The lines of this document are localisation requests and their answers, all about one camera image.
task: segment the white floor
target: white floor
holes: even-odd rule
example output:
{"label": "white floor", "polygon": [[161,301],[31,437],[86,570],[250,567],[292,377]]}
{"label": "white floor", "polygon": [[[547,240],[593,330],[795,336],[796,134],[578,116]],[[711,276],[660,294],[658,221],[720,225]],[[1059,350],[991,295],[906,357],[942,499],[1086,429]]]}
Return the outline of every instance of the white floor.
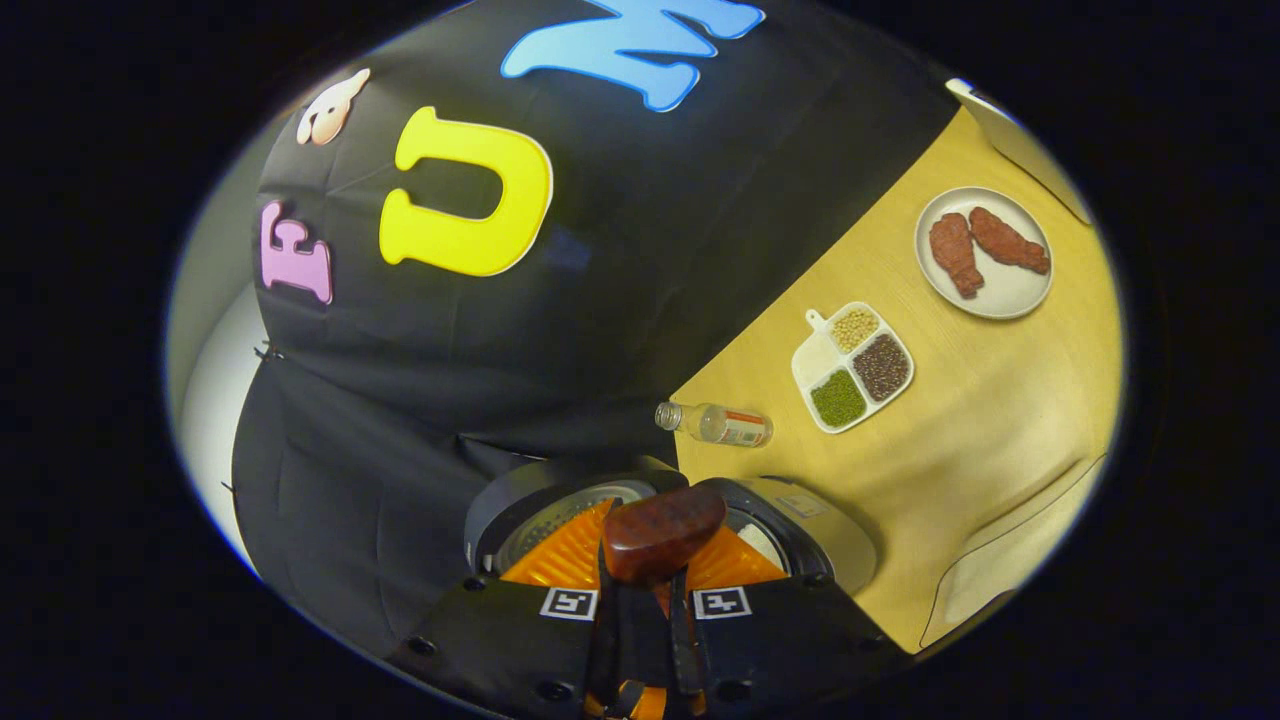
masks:
{"label": "white floor", "polygon": [[253,380],[259,359],[253,347],[266,340],[253,286],[232,302],[230,309],[205,341],[178,418],[178,447],[196,493],[218,530],[244,564],[253,569],[236,523],[232,493],[232,450],[244,396]]}

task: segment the small bottle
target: small bottle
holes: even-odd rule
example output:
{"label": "small bottle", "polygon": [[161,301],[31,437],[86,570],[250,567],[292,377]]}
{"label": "small bottle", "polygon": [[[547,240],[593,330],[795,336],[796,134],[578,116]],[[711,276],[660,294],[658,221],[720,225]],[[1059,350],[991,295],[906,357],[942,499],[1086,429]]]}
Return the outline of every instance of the small bottle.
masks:
{"label": "small bottle", "polygon": [[684,430],[703,442],[760,447],[773,437],[773,421],[758,413],[722,405],[662,402],[653,419],[664,430]]}

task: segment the wooden table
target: wooden table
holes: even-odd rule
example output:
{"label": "wooden table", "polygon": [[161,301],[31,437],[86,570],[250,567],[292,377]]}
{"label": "wooden table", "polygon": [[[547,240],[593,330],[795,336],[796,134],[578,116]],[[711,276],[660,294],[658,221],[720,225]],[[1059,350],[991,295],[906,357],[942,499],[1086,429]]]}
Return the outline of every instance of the wooden table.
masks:
{"label": "wooden table", "polygon": [[[1030,315],[984,320],[948,304],[915,258],[920,211],[941,192],[983,186],[1023,205],[1053,250],[1053,287]],[[915,378],[877,415],[819,430],[791,377],[805,310],[860,300],[915,360]],[[758,450],[677,434],[680,469],[786,475],[858,520],[881,564],[856,602],[909,652],[920,650],[938,580],[964,541],[1073,466],[1106,454],[1117,421],[1121,319],[1097,233],[997,152],[960,109],[877,204],[672,400],[762,411]]]}

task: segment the bottle label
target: bottle label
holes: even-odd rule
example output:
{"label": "bottle label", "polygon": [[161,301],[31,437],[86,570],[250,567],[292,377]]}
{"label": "bottle label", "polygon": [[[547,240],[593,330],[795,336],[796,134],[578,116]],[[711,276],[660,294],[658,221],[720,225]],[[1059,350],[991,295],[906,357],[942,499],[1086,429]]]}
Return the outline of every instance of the bottle label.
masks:
{"label": "bottle label", "polygon": [[719,439],[724,445],[755,447],[764,439],[764,418],[745,413],[724,413],[724,432]]}

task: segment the blue letter m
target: blue letter m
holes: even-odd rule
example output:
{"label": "blue letter m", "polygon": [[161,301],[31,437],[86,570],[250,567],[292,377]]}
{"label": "blue letter m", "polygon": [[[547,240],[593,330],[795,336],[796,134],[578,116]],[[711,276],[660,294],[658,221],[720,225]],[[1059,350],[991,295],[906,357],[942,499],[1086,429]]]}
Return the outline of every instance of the blue letter m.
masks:
{"label": "blue letter m", "polygon": [[742,37],[764,13],[724,0],[586,0],[613,18],[579,20],[536,29],[516,42],[502,61],[503,77],[535,68],[558,68],[603,78],[640,91],[645,108],[666,113],[698,83],[689,63],[659,65],[623,53],[671,53],[713,58],[716,47],[672,15],[698,22],[724,40]]}

